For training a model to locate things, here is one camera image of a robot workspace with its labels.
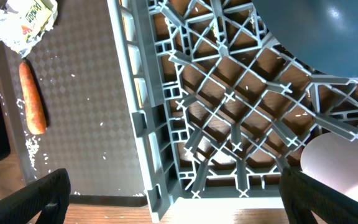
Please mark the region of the blue plate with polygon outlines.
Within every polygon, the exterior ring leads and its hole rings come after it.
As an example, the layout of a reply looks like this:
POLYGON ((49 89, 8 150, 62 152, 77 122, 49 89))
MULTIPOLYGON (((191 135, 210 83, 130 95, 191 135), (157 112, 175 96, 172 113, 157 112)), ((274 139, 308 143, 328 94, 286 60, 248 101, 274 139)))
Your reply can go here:
POLYGON ((255 0, 272 35, 303 63, 358 78, 358 0, 255 0))

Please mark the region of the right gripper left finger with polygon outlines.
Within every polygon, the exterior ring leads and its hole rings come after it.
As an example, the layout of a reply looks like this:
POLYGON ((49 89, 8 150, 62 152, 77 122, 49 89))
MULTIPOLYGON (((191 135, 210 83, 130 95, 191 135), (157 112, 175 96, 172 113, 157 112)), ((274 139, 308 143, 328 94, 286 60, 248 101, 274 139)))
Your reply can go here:
POLYGON ((0 200, 0 223, 63 223, 70 204, 71 185, 66 169, 57 169, 0 200))

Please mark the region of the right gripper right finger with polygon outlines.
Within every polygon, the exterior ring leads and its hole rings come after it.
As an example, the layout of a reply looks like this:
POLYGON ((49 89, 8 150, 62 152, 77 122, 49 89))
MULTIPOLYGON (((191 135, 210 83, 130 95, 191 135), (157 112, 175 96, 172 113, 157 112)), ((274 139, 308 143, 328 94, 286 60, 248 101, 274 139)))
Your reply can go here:
POLYGON ((290 223, 358 223, 358 202, 291 167, 282 170, 279 192, 290 223))

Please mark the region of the pink cup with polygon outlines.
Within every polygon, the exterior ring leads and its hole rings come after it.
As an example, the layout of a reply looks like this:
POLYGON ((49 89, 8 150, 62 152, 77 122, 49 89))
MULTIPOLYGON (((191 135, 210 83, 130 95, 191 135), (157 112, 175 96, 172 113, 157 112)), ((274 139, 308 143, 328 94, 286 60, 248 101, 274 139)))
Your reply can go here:
POLYGON ((303 149, 300 164, 303 173, 358 202, 358 139, 322 134, 303 149))

